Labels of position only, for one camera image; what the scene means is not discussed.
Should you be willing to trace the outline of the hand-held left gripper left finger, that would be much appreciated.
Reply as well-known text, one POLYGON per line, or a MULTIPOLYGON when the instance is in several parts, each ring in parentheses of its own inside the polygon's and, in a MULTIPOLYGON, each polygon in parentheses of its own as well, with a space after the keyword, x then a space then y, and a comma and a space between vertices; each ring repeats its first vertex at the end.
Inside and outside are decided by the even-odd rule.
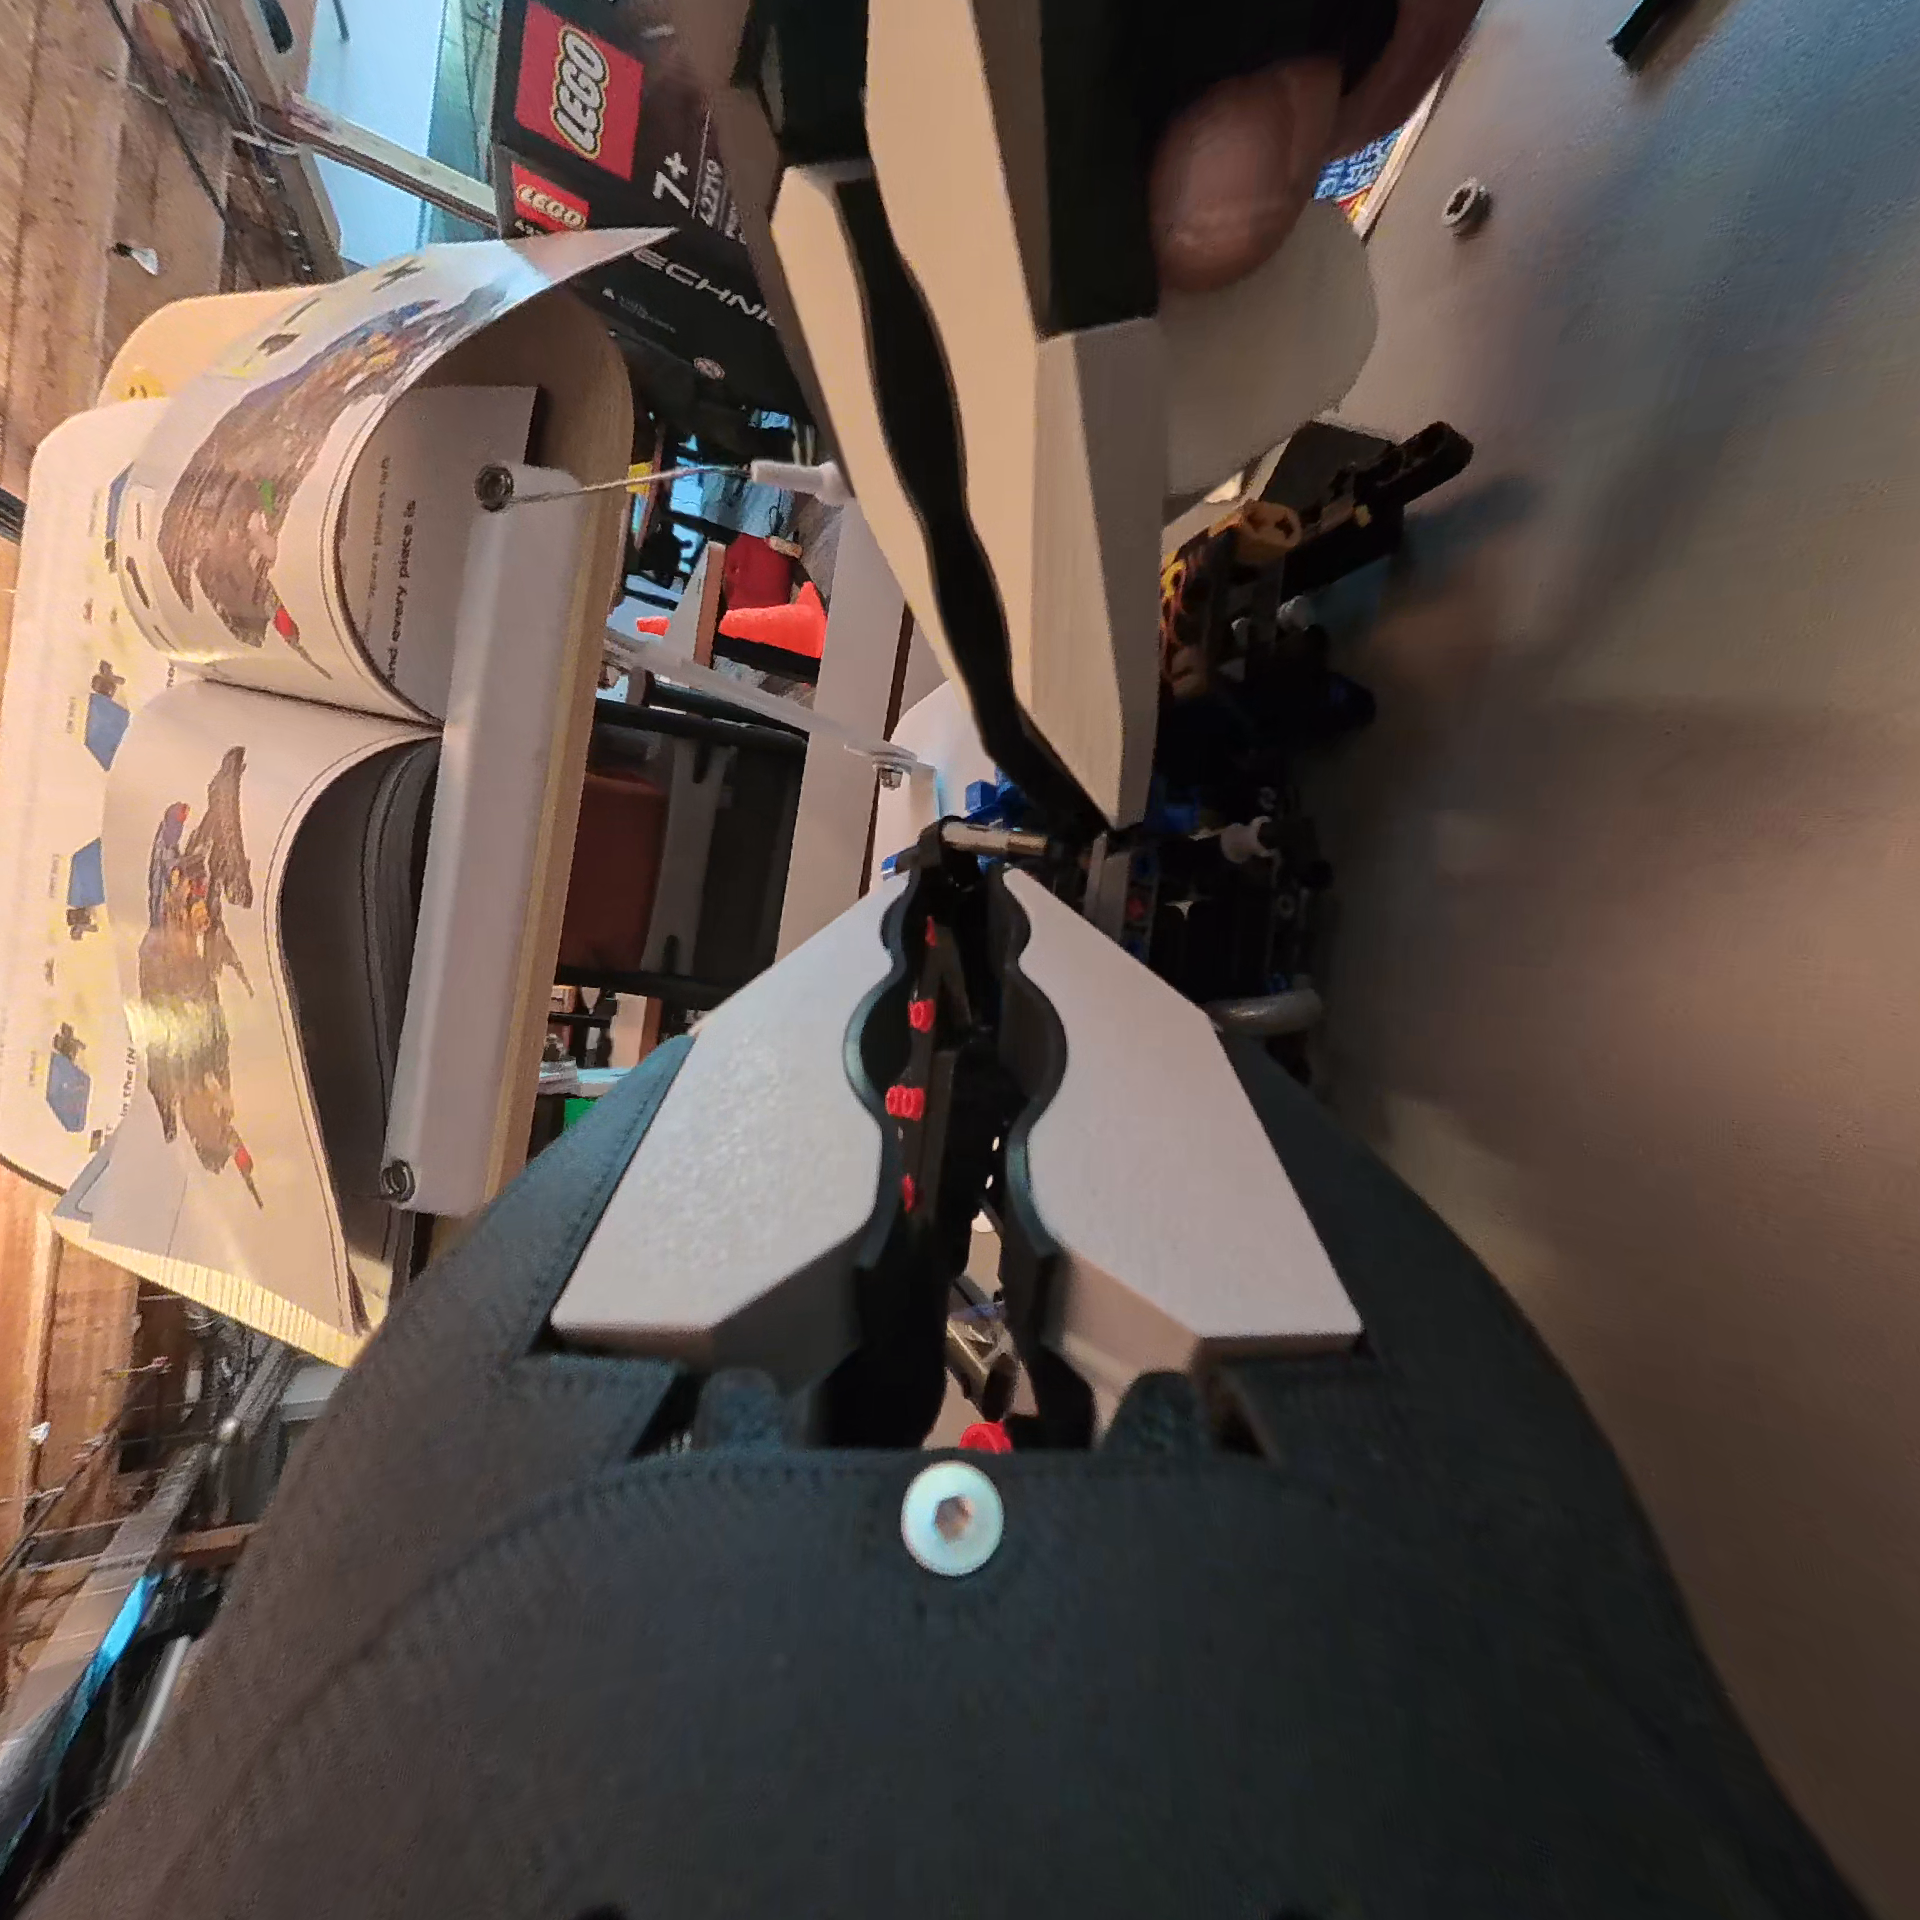
POLYGON ((913 878, 884 880, 690 1037, 549 1326, 588 1353, 819 1397, 836 1446, 928 1436, 928 1274, 888 1255, 904 1167, 860 1052, 904 981, 913 878))

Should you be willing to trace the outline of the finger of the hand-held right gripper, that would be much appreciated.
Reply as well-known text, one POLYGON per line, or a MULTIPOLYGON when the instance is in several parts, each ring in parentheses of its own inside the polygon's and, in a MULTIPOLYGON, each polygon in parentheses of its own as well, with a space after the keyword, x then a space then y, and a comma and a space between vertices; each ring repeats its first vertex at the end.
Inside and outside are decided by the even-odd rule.
POLYGON ((980 742, 1057 830, 1109 818, 1023 705, 969 508, 964 431, 928 302, 861 159, 784 169, 772 241, 841 465, 980 742))
POLYGON ((865 118, 944 345, 1015 693, 1109 818, 1159 709, 1165 346, 1124 5, 868 5, 865 118))

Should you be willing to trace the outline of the monster truck toy set box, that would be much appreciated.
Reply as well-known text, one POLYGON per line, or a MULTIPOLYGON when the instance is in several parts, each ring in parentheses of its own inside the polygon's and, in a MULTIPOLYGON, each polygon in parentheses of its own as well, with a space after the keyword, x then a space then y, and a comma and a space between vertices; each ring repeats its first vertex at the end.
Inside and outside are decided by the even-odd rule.
POLYGON ((490 172, 505 238, 641 236, 572 288, 675 399, 815 422, 665 5, 505 1, 490 172))

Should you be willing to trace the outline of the sticker sheet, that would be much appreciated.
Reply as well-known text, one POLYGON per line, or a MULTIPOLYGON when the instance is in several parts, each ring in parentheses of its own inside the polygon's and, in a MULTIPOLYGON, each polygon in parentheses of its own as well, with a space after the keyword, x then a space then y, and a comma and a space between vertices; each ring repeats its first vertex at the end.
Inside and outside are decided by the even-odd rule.
POLYGON ((1357 236, 1368 236, 1376 224, 1385 193, 1399 177, 1402 148, 1413 136, 1418 136, 1416 116, 1356 152, 1328 161, 1314 188, 1314 200, 1332 206, 1357 236))

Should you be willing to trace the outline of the instruction booklet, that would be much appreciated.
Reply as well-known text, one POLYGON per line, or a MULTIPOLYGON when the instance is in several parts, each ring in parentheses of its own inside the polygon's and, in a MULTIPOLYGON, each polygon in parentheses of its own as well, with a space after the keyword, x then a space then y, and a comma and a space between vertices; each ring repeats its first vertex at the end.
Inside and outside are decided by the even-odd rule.
POLYGON ((665 229, 179 302, 33 463, 5 1164, 61 1233, 352 1362, 527 1156, 665 229))

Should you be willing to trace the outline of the black zippered case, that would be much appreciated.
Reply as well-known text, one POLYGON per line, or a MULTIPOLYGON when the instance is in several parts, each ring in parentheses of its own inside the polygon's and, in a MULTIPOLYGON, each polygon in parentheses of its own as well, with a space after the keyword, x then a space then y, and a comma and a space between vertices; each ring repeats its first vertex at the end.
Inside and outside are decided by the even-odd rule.
POLYGON ((339 772, 279 889, 305 1074, 343 1221, 357 1326, 384 1314, 413 1229, 379 1186, 442 750, 407 740, 339 772))

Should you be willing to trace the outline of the orange traffic cone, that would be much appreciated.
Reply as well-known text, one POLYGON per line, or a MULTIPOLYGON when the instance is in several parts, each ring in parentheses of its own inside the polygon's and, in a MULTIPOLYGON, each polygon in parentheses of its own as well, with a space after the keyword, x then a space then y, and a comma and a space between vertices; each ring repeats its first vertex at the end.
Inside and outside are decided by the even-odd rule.
POLYGON ((824 669, 828 608, 812 580, 783 606, 736 608, 720 615, 713 654, 791 681, 815 684, 824 669))

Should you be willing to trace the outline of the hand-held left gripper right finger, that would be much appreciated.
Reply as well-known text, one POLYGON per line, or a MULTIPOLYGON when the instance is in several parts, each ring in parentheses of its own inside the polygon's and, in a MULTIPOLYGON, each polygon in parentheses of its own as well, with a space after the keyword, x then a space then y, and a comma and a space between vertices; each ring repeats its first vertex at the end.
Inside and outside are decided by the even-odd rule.
POLYGON ((1209 1016, 1015 868, 992 969, 1015 1442, 1085 1449, 1152 1376, 1352 1353, 1361 1311, 1209 1016))

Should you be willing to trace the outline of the person's right hand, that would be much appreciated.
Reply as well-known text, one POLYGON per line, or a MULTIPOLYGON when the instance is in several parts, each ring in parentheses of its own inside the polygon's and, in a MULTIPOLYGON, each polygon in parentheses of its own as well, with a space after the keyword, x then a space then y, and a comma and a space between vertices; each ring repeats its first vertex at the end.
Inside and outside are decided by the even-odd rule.
POLYGON ((1184 108, 1148 172, 1148 224, 1165 294, 1212 294, 1289 238, 1332 159, 1396 133, 1444 74, 1481 1, 1405 1, 1356 79, 1332 54, 1244 65, 1184 108))

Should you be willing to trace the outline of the white wooden book stand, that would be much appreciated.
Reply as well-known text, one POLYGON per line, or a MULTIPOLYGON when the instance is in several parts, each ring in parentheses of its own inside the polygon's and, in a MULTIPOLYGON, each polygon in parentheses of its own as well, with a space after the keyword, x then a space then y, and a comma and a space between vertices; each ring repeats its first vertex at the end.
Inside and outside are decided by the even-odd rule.
POLYGON ((675 658, 636 665, 720 705, 636 709, 685 748, 661 775, 664 847, 605 863, 588 904, 641 902, 643 959, 568 948, 585 776, 572 775, 610 609, 608 479, 633 426, 605 330, 549 272, 549 245, 432 247, 309 290, 233 337, 165 405, 113 494, 117 573, 186 679, 136 719, 111 824, 208 772, 204 807, 157 815, 107 880, 139 1085, 92 1221, 117 1246, 167 1229, 177 1258, 305 1297, 348 1294, 316 1096, 282 945, 282 880, 320 791, 407 740, 440 744, 417 945, 379 1186, 400 1216, 469 1216, 521 1160, 535 1021, 563 978, 709 1012, 775 961, 772 933, 692 958, 707 906, 752 866, 715 845, 725 751, 858 756, 938 794, 904 742, 675 658))

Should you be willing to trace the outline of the brick-built toy truck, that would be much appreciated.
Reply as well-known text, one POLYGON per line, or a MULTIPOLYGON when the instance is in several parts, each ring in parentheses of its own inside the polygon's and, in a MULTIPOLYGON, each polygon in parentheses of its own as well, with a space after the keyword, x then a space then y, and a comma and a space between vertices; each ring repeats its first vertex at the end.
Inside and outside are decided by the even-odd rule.
POLYGON ((1252 1039, 1311 1081, 1332 870, 1296 769, 1369 727, 1376 694, 1335 666, 1328 630, 1298 602, 1393 557, 1408 508, 1472 456, 1444 421, 1403 440, 1306 425, 1264 489, 1188 534, 1162 569, 1162 711, 1144 824, 1100 855, 1059 836, 1037 852, 969 855, 944 838, 932 911, 908 945, 916 970, 904 1079, 884 1089, 909 1216, 948 1218, 964 1197, 985 1201, 996 1226, 1018 1216, 1012 1133, 1050 1089, 1027 1069, 1048 1062, 1065 1016, 1007 984, 1020 956, 1007 872, 1036 872, 1089 906, 1115 862, 1128 981, 1156 975, 1219 1037, 1252 1039))

